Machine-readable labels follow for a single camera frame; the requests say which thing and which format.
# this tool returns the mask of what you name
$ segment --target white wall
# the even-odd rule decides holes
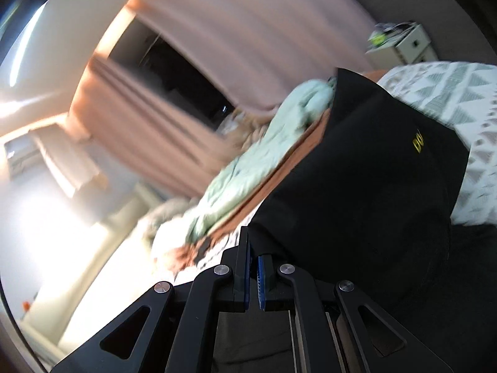
[[[47,2],[29,39],[13,88],[9,86],[9,74],[20,38],[0,66],[0,105],[12,100],[45,98],[0,119],[0,136],[69,109],[86,62],[127,1]]]
[[[84,250],[85,234],[117,211],[138,178],[95,143],[86,145],[109,177],[106,192],[69,199],[44,163],[29,168],[0,192],[0,275],[15,318],[32,301],[44,276],[57,272],[58,258],[70,248]]]

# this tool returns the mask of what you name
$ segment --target curtain fold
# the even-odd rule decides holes
[[[201,196],[237,154],[111,59],[94,55],[71,113],[116,158],[174,194]]]
[[[127,8],[236,107],[272,114],[336,67],[370,71],[373,19],[355,0],[130,0]]]

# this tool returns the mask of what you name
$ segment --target white blanket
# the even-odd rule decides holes
[[[281,104],[264,137],[221,170],[198,205],[160,226],[152,257],[196,242],[256,188],[329,106],[334,82],[311,80],[296,87]]]
[[[470,149],[452,222],[497,224],[497,67],[427,62],[396,67],[378,84],[454,129]]]

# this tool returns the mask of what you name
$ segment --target drawer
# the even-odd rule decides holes
[[[431,43],[421,25],[415,27],[404,39],[397,44],[397,50],[407,64],[413,63]]]
[[[428,46],[421,54],[414,60],[413,63],[422,63],[422,62],[435,62],[438,60],[438,57],[431,46]]]

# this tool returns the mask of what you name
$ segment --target clutter on nightstand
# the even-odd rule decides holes
[[[438,60],[431,39],[416,22],[377,24],[369,42],[366,57],[376,69],[389,70],[403,64]]]

